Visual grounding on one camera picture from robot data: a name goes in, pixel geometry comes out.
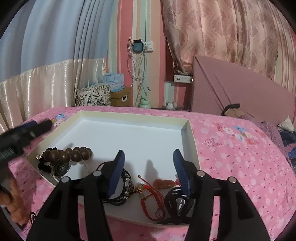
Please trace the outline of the person left hand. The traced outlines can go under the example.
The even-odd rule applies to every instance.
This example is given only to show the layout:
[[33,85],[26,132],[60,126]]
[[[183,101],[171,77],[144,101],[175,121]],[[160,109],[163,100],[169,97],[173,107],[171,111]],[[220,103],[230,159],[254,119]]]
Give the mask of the person left hand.
[[8,165],[1,166],[1,205],[7,208],[12,222],[20,226],[27,223],[29,214],[20,197],[16,179]]

